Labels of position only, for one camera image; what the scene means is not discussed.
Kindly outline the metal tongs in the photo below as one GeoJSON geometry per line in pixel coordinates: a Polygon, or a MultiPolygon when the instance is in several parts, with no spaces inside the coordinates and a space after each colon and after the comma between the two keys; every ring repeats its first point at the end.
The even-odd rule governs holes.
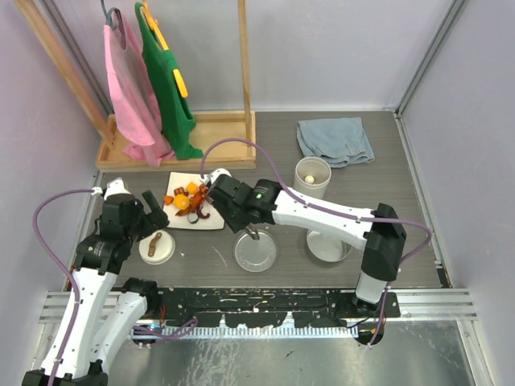
{"type": "Polygon", "coordinates": [[[260,240],[259,231],[252,224],[245,227],[245,232],[252,240],[260,240]]]}

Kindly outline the white cylindrical container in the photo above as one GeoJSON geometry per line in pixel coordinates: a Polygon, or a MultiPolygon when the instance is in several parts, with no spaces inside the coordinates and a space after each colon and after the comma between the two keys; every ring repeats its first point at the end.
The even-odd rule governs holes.
{"type": "Polygon", "coordinates": [[[295,166],[293,189],[309,197],[323,199],[331,177],[331,167],[322,158],[305,157],[295,166]]]}

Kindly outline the round metal tin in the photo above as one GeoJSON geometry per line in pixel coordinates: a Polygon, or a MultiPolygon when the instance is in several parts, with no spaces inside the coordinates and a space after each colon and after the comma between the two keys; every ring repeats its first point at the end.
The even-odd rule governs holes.
{"type": "Polygon", "coordinates": [[[352,251],[350,244],[317,231],[308,231],[306,240],[310,252],[319,260],[327,263],[343,261],[352,251]]]}

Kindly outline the blue cloth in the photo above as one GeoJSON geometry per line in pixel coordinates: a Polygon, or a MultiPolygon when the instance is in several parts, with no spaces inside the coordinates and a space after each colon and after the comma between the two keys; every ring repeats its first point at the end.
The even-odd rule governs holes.
{"type": "Polygon", "coordinates": [[[360,117],[298,121],[296,135],[304,157],[321,158],[331,168],[375,160],[360,117]]]}

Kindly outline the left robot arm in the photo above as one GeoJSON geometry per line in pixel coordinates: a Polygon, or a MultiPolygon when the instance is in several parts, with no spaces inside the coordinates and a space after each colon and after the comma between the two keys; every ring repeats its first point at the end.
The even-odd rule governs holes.
{"type": "Polygon", "coordinates": [[[133,326],[161,309],[156,282],[131,277],[107,319],[101,319],[133,245],[169,221],[151,191],[137,199],[122,179],[88,192],[102,196],[101,215],[94,231],[77,245],[74,269],[50,255],[72,290],[51,348],[38,369],[26,372],[24,385],[106,385],[112,362],[133,326]]]}

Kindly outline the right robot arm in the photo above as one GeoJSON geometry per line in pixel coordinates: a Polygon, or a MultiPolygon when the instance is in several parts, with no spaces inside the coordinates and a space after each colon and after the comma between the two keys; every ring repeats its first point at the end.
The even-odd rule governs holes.
{"type": "Polygon", "coordinates": [[[345,207],[268,179],[251,187],[222,168],[202,180],[208,187],[209,203],[233,232],[255,224],[293,226],[334,237],[363,252],[352,304],[364,317],[381,308],[385,287],[397,278],[407,238],[391,206],[345,207]]]}

